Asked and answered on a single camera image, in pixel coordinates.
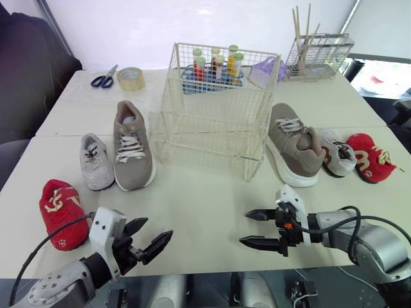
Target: white table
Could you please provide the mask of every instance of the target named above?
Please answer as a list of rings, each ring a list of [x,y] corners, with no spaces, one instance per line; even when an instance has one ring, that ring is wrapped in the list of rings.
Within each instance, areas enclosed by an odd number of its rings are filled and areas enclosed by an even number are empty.
[[[72,136],[93,132],[111,135],[117,103],[127,99],[149,119],[160,110],[166,70],[144,71],[146,85],[125,92],[115,82],[112,88],[90,86],[102,73],[78,71],[71,78],[36,136]],[[372,108],[337,74],[333,80],[280,82],[274,103],[287,103],[305,125],[317,128],[385,126]]]
[[[307,212],[337,210],[355,205],[364,215],[392,220],[411,233],[409,184],[411,157],[386,127],[338,128],[341,137],[365,132],[378,146],[388,149],[394,171],[384,182],[371,185],[356,173],[333,178],[323,170],[317,185],[296,189]],[[270,155],[251,182],[213,169],[158,165],[153,183],[140,191],[123,192],[118,186],[93,192],[82,180],[78,149],[80,136],[35,137],[0,192],[2,262],[0,277],[15,277],[21,264],[46,236],[38,201],[44,184],[57,178],[77,188],[86,211],[99,206],[118,209],[129,219],[148,217],[134,236],[134,244],[145,248],[163,231],[174,230],[166,249],[148,266],[137,266],[128,275],[205,273],[220,271],[275,270],[350,264],[344,252],[299,245],[289,248],[289,257],[261,252],[238,242],[246,235],[278,237],[273,222],[253,221],[244,214],[252,209],[275,206],[275,193],[283,185]],[[112,137],[101,136],[113,158]],[[91,253],[89,243],[71,252],[60,252],[48,242],[27,269],[26,278],[39,278],[72,260]]]

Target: wire rack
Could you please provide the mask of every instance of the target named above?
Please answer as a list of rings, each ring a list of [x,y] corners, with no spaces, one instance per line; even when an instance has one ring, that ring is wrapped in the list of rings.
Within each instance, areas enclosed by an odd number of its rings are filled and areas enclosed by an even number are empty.
[[[202,56],[211,63],[212,47],[174,45],[161,112],[151,135],[153,152],[163,163],[178,161],[224,167],[249,181],[263,161],[280,56],[239,50],[244,57],[237,81],[185,78],[187,68],[193,64],[193,49],[200,48]],[[228,53],[227,48],[220,48],[226,60]],[[273,56],[278,61],[265,86],[250,82],[252,66]]]
[[[295,39],[286,61],[287,80],[332,78],[354,46],[348,34],[303,35]]]

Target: tape roll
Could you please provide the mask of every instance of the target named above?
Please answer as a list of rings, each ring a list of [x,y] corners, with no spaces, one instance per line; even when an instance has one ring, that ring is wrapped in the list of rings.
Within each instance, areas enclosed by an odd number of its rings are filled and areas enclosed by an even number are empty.
[[[143,71],[136,67],[126,67],[118,71],[116,76],[124,91],[136,91],[144,87]]]

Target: red shoe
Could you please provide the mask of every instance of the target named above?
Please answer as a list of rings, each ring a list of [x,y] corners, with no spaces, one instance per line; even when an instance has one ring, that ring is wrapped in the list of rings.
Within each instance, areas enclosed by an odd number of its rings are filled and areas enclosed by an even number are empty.
[[[59,180],[47,182],[39,205],[48,234],[85,215],[76,189]],[[88,233],[87,220],[81,220],[53,236],[51,243],[58,250],[72,250],[87,239]]]
[[[384,181],[397,168],[391,164],[388,151],[376,147],[372,138],[366,133],[356,133],[350,136],[347,144],[354,149],[357,158],[355,169],[358,175],[367,183],[377,184]]]

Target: test tube cap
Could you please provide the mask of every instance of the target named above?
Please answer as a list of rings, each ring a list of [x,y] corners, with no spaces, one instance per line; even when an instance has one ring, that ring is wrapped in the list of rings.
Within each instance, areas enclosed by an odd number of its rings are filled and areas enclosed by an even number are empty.
[[[194,48],[193,49],[193,56],[201,56],[202,55],[202,51],[200,48]]]
[[[224,63],[224,56],[223,55],[217,55],[216,56],[216,63],[218,63],[218,64]]]
[[[235,60],[243,60],[244,55],[242,53],[235,53],[234,54],[234,59]]]
[[[211,53],[214,55],[218,55],[220,53],[220,48],[218,47],[211,48]]]
[[[236,53],[238,51],[238,46],[237,45],[230,45],[229,46],[229,51],[232,53]]]
[[[200,56],[195,61],[199,66],[204,66],[206,64],[206,59],[203,56]]]

